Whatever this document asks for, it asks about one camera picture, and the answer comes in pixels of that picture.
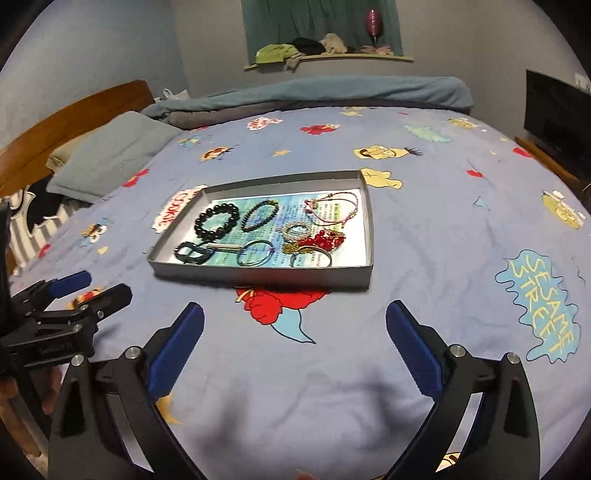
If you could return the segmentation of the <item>person left hand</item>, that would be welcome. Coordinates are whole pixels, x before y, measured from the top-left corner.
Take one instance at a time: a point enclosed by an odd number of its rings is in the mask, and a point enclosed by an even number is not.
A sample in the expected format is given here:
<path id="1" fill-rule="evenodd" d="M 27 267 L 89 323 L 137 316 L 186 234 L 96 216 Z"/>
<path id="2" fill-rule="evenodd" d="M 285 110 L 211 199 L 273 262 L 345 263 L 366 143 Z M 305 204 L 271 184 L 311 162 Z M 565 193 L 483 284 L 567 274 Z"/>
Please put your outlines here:
<path id="1" fill-rule="evenodd" d="M 62 371 L 58 366 L 44 367 L 32 373 L 33 386 L 46 415 L 53 413 L 62 382 Z M 17 382 L 13 378 L 1 379 L 1 401 L 8 401 L 18 395 Z"/>

